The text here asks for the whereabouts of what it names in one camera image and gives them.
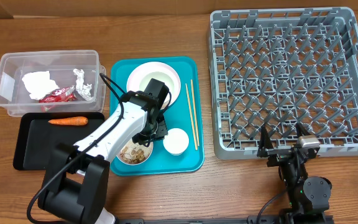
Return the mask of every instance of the white tissue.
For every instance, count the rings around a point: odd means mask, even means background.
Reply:
[[[23,76],[22,81],[33,100],[41,100],[47,94],[59,89],[56,82],[50,79],[49,71],[27,73]]]
[[[92,84],[84,85],[84,70],[74,69],[74,74],[77,76],[77,80],[75,81],[75,90],[84,98],[84,100],[92,100],[91,89]]]

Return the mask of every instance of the red package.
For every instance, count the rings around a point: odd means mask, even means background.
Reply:
[[[53,103],[53,102],[69,102],[76,100],[76,96],[73,93],[74,86],[62,88],[61,90],[55,90],[51,93],[50,96],[46,96],[44,99],[41,99],[40,103]],[[56,105],[52,106],[43,106],[42,111],[46,112]]]

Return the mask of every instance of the black tray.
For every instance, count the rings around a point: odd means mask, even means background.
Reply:
[[[59,126],[49,124],[50,119],[84,116],[85,126]],[[17,136],[13,167],[17,170],[44,170],[50,150],[58,143],[72,145],[87,137],[104,122],[99,112],[27,113],[23,115]]]

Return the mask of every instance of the dish rack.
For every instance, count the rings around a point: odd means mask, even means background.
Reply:
[[[358,26],[346,7],[214,11],[209,70],[215,154],[253,159],[300,122],[321,156],[358,156]]]

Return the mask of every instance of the gray metal rack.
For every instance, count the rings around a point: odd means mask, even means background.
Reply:
[[[260,127],[289,149],[301,122],[321,156],[358,156],[358,26],[346,7],[214,11],[215,154],[256,158]]]

